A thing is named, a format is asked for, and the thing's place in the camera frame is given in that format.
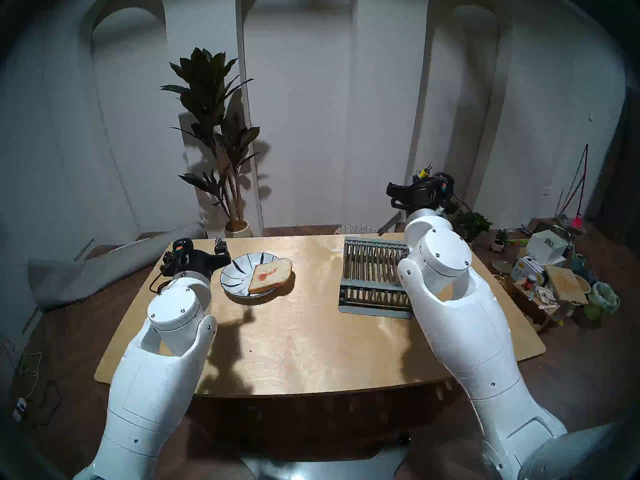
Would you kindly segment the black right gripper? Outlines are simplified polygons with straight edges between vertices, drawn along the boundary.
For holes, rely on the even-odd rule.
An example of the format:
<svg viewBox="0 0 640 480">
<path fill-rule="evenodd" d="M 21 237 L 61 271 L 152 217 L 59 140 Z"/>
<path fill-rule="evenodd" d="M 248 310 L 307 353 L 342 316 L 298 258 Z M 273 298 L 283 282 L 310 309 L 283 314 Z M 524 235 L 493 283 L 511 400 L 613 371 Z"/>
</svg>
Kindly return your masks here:
<svg viewBox="0 0 640 480">
<path fill-rule="evenodd" d="M 405 211 L 408 216 L 421 209 L 443 215 L 454 194 L 454 184 L 453 179 L 418 179 L 411 185 L 389 182 L 386 195 L 394 209 Z"/>
</svg>

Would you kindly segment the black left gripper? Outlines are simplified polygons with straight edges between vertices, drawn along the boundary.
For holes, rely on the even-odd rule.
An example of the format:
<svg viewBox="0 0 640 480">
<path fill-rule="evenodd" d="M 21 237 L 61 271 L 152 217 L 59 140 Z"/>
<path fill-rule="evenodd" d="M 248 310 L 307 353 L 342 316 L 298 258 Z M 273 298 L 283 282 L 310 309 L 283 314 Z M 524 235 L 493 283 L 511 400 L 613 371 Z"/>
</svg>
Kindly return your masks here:
<svg viewBox="0 0 640 480">
<path fill-rule="evenodd" d="M 199 249 L 167 251 L 162 258 L 160 273 L 164 277 L 172 278 L 181 273 L 195 272 L 211 280 L 215 271 L 223 269 L 230 263 L 231 255 L 227 242 L 216 237 L 214 254 Z"/>
</svg>

